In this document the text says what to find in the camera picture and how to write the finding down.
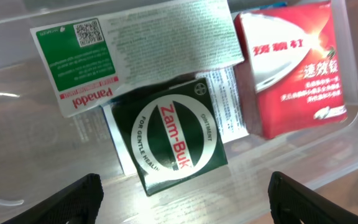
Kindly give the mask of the clear plastic container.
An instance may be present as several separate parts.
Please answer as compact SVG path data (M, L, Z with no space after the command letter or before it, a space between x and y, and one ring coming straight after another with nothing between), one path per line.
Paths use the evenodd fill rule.
M30 30L145 1L0 1L0 223L89 173L101 176L98 223L271 223L281 171L358 215L358 1L334 1L348 118L266 141L226 144L228 165L157 195L125 175L101 108L64 118Z

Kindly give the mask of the white green medicine box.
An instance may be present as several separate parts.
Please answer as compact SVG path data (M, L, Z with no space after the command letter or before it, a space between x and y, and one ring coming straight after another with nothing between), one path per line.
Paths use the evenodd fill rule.
M244 60L228 3L167 1L31 29L62 115Z

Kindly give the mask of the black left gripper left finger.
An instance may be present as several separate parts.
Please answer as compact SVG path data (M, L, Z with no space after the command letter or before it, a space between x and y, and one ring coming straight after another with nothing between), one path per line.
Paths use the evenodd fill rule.
M103 197L100 175L90 173L3 224L93 224Z

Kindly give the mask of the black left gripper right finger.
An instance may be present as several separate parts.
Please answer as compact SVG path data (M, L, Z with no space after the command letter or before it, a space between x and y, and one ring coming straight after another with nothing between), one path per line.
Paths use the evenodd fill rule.
M282 172L268 186L274 224L358 224L358 216L332 203Z

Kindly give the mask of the red medicine box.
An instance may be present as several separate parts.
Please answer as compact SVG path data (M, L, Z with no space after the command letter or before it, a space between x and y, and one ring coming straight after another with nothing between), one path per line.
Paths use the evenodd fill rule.
M272 139L347 118L330 1L241 12L234 25L249 133Z

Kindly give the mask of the green Zam-Buk ointment box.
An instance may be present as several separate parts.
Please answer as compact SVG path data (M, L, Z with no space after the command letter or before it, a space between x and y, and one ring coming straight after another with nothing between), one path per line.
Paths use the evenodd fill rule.
M147 196L228 163L205 78L111 111Z

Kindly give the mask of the blue white medicine box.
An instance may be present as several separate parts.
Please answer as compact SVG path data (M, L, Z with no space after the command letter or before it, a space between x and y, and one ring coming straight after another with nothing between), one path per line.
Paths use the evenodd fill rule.
M214 18L228 21L242 12L242 9L230 10L227 1L167 1L107 14L105 19L111 22L123 22L125 25L142 25L151 20L153 13L157 13L158 18L163 18L167 17L169 10L181 16L189 12L191 14L189 22L197 19L208 22ZM116 103L123 103L131 98L139 99L192 78L206 78L222 141L227 143L248 134L239 106L239 94L232 67L234 61L213 63L204 57L203 62L206 64L205 67L194 68L184 75L163 72L129 75L118 89L119 96L102 105L114 150L117 153L117 160L113 164L121 168L125 175L135 174L136 170L112 115L112 107Z

